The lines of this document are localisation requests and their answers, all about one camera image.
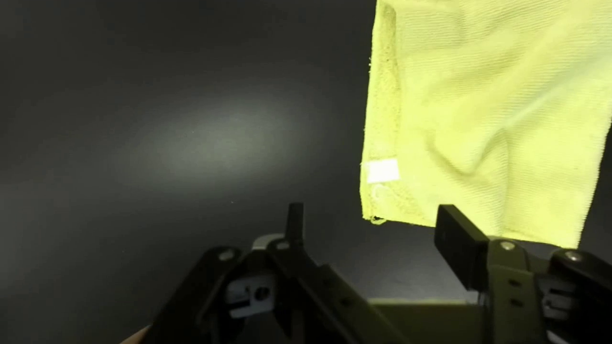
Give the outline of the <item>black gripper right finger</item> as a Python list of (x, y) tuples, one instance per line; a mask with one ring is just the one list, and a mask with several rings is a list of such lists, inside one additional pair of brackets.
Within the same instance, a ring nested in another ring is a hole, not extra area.
[(490, 239), (454, 204), (441, 204), (435, 244), (467, 290), (485, 290)]

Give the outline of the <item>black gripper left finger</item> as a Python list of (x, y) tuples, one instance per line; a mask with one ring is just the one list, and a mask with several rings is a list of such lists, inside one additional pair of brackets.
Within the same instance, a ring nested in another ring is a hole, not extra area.
[(293, 246), (305, 244), (305, 204), (303, 202), (290, 204), (286, 239)]

